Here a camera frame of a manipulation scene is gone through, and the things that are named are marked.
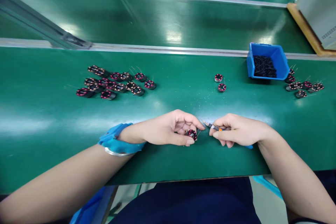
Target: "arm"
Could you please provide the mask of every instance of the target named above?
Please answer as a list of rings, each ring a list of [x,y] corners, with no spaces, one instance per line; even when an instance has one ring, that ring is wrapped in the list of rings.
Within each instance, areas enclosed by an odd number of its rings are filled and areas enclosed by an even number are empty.
[[[205,129],[195,116],[175,110],[125,128],[118,139],[131,144],[190,146],[194,140],[184,134],[196,127]],[[46,223],[71,216],[132,156],[112,156],[100,145],[78,153],[4,199],[0,223]]]
[[[231,148],[235,142],[244,146],[258,142],[289,210],[302,217],[336,223],[336,206],[324,186],[279,133],[263,122],[233,114],[217,119],[214,124],[228,129],[210,131],[223,146],[227,144]]]

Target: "person's left hand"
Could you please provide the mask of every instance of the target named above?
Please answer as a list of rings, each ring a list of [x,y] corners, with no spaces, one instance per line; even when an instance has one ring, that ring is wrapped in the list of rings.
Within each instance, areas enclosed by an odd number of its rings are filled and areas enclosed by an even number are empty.
[[[190,146],[195,141],[184,134],[188,130],[205,130],[204,125],[192,114],[174,110],[159,117],[125,128],[118,139],[132,144],[149,142],[155,145],[174,144]]]

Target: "workstation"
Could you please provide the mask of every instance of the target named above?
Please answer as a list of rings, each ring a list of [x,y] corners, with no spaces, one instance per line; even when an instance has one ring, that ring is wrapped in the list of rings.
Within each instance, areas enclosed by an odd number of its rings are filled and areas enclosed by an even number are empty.
[[[15,0],[27,8],[22,15],[10,10],[11,18],[6,5],[0,16],[0,68],[7,78],[0,96],[0,193],[96,144],[114,125],[175,109],[210,123],[227,113],[260,120],[313,171],[335,169],[336,58],[316,55],[286,8],[294,1]],[[250,78],[250,43],[280,45],[296,80],[323,82],[324,90],[298,99],[284,81]],[[98,78],[88,72],[91,65],[132,75],[139,68],[157,87],[113,100],[78,97],[86,78]],[[219,73],[224,93],[214,81]],[[219,146],[208,129],[188,148],[147,144],[108,184],[270,174],[257,146]]]

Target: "pen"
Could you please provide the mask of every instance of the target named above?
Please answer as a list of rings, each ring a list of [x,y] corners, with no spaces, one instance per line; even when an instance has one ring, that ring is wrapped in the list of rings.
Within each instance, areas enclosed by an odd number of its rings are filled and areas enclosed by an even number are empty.
[[[217,127],[217,126],[215,126],[215,125],[213,125],[211,123],[208,123],[208,122],[205,122],[205,121],[203,121],[203,122],[209,128],[212,128],[212,129],[214,129],[216,131],[223,131],[223,129],[221,129],[221,128],[219,128],[219,127]],[[245,146],[245,147],[248,148],[248,149],[253,149],[253,145],[248,145],[248,146]]]

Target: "blue anti-static wrist strap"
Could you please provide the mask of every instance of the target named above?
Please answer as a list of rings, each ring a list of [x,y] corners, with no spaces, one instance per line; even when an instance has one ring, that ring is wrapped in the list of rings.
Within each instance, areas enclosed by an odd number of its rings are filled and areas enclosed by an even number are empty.
[[[98,144],[116,153],[136,153],[141,151],[145,143],[132,144],[117,140],[122,130],[130,125],[132,125],[132,123],[114,126],[99,138],[100,141]]]

